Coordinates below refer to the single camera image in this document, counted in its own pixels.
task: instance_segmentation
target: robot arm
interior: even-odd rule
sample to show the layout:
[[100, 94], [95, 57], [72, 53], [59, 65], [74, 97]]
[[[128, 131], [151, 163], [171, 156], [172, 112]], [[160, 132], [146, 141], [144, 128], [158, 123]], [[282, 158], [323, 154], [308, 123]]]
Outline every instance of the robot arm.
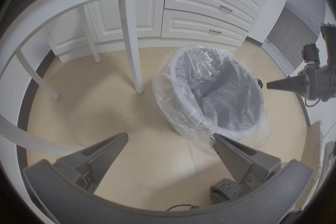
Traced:
[[307, 100], [326, 102], [336, 97], [336, 26], [323, 24], [322, 37], [327, 46], [327, 65], [320, 66], [316, 44], [305, 45], [302, 58], [307, 65], [297, 76], [267, 83], [268, 89], [296, 92]]

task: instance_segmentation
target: clear plastic liner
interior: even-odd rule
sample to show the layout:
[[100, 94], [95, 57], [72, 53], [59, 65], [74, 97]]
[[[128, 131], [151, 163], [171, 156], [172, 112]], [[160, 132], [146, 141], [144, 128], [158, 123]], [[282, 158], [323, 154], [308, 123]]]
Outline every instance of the clear plastic liner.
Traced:
[[174, 51], [154, 75], [153, 92], [173, 129], [208, 155], [216, 155], [213, 133], [253, 148], [269, 140], [257, 79], [226, 50], [191, 46]]

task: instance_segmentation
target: tile floor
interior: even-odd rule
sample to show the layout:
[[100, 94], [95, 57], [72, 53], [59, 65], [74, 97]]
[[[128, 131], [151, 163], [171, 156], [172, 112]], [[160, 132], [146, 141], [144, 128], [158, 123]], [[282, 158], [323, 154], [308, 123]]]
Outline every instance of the tile floor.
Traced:
[[[204, 154], [176, 134], [161, 115], [152, 92], [152, 76], [166, 54], [176, 48], [140, 49], [145, 92], [134, 90], [125, 51], [61, 63], [52, 62], [44, 76], [59, 94], [53, 100], [40, 88], [28, 124], [30, 134], [54, 142], [90, 146], [127, 132], [129, 142], [112, 164], [95, 194], [142, 209], [166, 210], [182, 203], [211, 205], [209, 188], [231, 178], [218, 157]], [[257, 45], [245, 41], [235, 53], [266, 82], [284, 78], [273, 60]], [[270, 142], [261, 150], [283, 162], [301, 159], [306, 123], [293, 93], [267, 90], [263, 95], [271, 124]], [[58, 157], [27, 152], [28, 164]]]

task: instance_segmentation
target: chair leg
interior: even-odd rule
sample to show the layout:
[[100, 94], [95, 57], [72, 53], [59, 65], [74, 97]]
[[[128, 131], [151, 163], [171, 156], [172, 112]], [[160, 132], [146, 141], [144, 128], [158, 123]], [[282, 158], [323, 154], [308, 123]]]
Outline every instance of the chair leg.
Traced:
[[142, 82], [139, 47], [137, 38], [137, 21], [135, 18], [135, 0], [118, 0], [121, 19], [121, 28], [123, 30], [124, 42], [128, 62], [135, 84], [136, 91], [141, 94], [144, 91]]
[[27, 59], [24, 57], [21, 50], [17, 50], [15, 53], [19, 62], [22, 64], [23, 68], [27, 71], [27, 73], [32, 77], [33, 80], [52, 98], [56, 100], [60, 97], [56, 92], [54, 92], [49, 86], [43, 81], [43, 79], [35, 72], [35, 70], [30, 66]]
[[95, 42], [92, 38], [92, 35], [95, 34], [95, 33], [92, 32], [92, 30], [94, 30], [94, 29], [90, 29], [90, 27], [88, 25], [88, 22], [87, 22], [87, 19], [86, 19], [86, 17], [89, 17], [89, 8], [88, 8], [87, 4], [85, 4], [83, 6], [80, 6], [78, 9], [79, 9], [79, 14], [80, 14], [81, 20], [82, 20], [82, 25], [83, 25], [83, 28], [84, 28], [84, 33], [85, 33], [87, 41], [89, 42], [89, 46], [90, 46], [90, 49], [92, 51], [94, 60], [96, 61], [96, 63], [99, 63], [100, 58], [98, 56], [98, 51], [97, 51], [97, 48], [95, 46]]

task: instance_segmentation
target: drawer handle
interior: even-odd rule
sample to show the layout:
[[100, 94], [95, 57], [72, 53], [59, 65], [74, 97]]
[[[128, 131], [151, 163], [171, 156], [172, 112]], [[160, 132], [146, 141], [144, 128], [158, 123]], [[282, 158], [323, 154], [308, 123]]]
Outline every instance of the drawer handle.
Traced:
[[212, 30], [212, 29], [210, 29], [210, 32], [213, 32], [213, 33], [222, 33], [220, 31], [215, 31], [215, 30]]
[[227, 7], [225, 7], [225, 6], [222, 6], [222, 5], [220, 5], [220, 7], [219, 7], [219, 8], [223, 8], [223, 9], [226, 9], [227, 11], [233, 12], [233, 10], [232, 10], [232, 9], [229, 9], [229, 8], [227, 8]]

